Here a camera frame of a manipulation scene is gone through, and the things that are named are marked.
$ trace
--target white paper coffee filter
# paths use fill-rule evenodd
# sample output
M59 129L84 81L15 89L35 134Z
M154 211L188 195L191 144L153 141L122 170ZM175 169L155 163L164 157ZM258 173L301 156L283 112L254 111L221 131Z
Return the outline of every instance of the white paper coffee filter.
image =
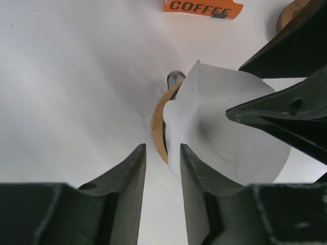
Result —
M291 147L225 116L227 109L273 92L254 75L198 61L163 113L173 175L180 180L179 147L185 143L201 160L240 184L274 182Z

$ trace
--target white surface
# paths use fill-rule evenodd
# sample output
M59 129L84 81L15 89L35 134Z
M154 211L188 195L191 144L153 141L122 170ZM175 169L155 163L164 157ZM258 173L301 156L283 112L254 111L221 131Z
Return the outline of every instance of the white surface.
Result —
M237 69L290 1L238 2L231 21L163 13L162 0L0 0L0 180L79 186L145 142L138 244L186 244L181 187L154 149L150 120L169 72L187 74L198 59Z
M225 115L229 108L271 93L274 90L252 74L196 62L177 98L167 102L163 111L168 166L180 183L181 143L237 183L273 183L291 147Z

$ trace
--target wooden object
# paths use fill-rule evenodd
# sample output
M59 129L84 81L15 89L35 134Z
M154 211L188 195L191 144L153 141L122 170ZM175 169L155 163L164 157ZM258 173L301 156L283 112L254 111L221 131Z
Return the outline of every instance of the wooden object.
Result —
M296 0L288 5L277 21L277 32L280 32L309 2L310 0Z
M164 122L164 107L168 101L171 101L176 95L182 82L177 83L169 89L159 101L152 116L151 133L154 145L165 163L168 164L168 153L165 140L166 124Z

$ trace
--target orange box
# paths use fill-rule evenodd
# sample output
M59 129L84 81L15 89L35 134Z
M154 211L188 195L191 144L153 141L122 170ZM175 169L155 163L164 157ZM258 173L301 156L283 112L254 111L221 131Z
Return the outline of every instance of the orange box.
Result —
M235 19L242 9L243 5L234 3L233 0L165 0L163 10Z

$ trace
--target screw hole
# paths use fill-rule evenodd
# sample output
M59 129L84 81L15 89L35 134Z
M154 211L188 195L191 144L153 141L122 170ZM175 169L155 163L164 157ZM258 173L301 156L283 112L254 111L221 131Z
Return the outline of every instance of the screw hole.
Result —
M300 111L301 107L303 105L303 100L300 98L295 99L292 104L290 104L288 108L288 113L290 113L292 116L296 116L297 113Z
M95 183L86 183L82 185L79 189L80 190L91 190L97 188L97 185Z

